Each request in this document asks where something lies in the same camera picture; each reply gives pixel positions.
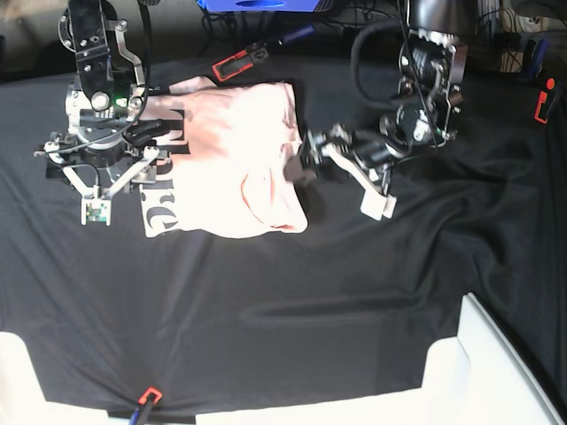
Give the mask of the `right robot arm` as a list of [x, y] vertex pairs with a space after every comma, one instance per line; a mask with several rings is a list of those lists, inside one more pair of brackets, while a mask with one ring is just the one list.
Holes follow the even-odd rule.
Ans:
[[144, 121], [151, 67], [127, 46], [128, 21], [106, 1], [70, 1], [58, 23], [61, 44], [77, 73], [66, 92], [65, 132], [54, 132], [35, 156], [46, 176], [64, 180], [81, 196], [81, 222], [112, 222], [121, 191], [153, 184], [170, 153], [157, 145], [161, 120]]

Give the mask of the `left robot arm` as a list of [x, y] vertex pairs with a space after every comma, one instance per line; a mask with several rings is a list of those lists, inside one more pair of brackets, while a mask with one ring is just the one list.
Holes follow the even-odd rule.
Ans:
[[[296, 183], [314, 179], [329, 165], [342, 169], [362, 186], [360, 210], [374, 220], [393, 216], [394, 168], [455, 139], [466, 41], [478, 31], [475, 1], [404, 1], [398, 11], [397, 19], [362, 29], [351, 49], [354, 88], [363, 102], [381, 111], [377, 124], [359, 129], [336, 124], [325, 132], [308, 131], [299, 153], [284, 168], [286, 180]], [[389, 30], [400, 30], [402, 35], [400, 80], [395, 97], [379, 99], [362, 86], [361, 50], [370, 36]]]

